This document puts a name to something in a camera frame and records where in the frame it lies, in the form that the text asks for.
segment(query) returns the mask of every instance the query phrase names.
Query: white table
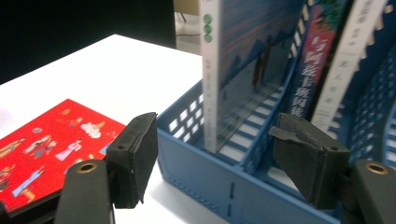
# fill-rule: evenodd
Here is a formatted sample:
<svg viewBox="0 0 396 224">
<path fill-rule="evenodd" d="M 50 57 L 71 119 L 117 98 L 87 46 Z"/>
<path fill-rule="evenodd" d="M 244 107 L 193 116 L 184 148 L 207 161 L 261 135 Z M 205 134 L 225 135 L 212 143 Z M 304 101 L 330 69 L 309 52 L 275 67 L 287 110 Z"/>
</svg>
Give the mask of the white table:
<svg viewBox="0 0 396 224">
<path fill-rule="evenodd" d="M 161 114 L 201 78 L 201 57 L 112 35 L 0 86 L 0 138 L 66 98 L 123 124 Z M 116 223 L 226 223 L 162 179 L 154 167 L 145 203 Z"/>
</svg>

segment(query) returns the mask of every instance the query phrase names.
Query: book cover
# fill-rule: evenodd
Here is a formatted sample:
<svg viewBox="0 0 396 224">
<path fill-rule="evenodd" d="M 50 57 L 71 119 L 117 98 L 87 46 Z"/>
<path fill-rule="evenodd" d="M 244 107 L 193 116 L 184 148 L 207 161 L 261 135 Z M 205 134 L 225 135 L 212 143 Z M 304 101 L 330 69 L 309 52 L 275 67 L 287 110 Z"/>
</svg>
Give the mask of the book cover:
<svg viewBox="0 0 396 224">
<path fill-rule="evenodd" d="M 8 212 L 60 190 L 67 168 L 103 159 L 125 126 L 65 100 L 0 140 L 0 201 Z"/>
<path fill-rule="evenodd" d="M 282 83 L 304 0 L 203 1 L 205 149 L 215 153 Z"/>
<path fill-rule="evenodd" d="M 327 133 L 364 159 L 396 167 L 396 11 L 389 0 Z"/>
<path fill-rule="evenodd" d="M 387 2 L 387 0 L 355 0 L 353 2 L 310 120 L 323 132 L 326 132 L 332 123 L 337 108 L 355 74 L 361 53 Z"/>
<path fill-rule="evenodd" d="M 287 113 L 305 118 L 318 89 L 349 0 L 317 0 L 310 8 L 302 52 L 295 68 Z"/>
</svg>

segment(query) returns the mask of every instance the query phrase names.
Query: blue plastic file holder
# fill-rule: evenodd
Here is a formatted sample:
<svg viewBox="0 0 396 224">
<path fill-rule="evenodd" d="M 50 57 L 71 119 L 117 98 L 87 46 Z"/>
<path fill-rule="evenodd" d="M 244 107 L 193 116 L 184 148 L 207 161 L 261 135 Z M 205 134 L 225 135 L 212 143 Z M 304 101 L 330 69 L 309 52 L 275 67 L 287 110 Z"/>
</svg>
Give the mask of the blue plastic file holder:
<svg viewBox="0 0 396 224">
<path fill-rule="evenodd" d="M 351 150 L 350 162 L 374 160 L 396 169 L 396 11 L 389 0 L 329 134 Z"/>
<path fill-rule="evenodd" d="M 163 179 L 231 223 L 338 223 L 268 175 L 276 165 L 271 163 L 271 138 L 266 133 L 275 125 L 285 91 L 244 158 L 229 162 L 203 149 L 204 99 L 202 84 L 197 83 L 158 117 Z"/>
<path fill-rule="evenodd" d="M 396 41 L 378 70 L 356 97 L 346 97 L 331 127 L 338 141 L 351 150 L 350 161 L 381 161 L 396 169 Z"/>
</svg>

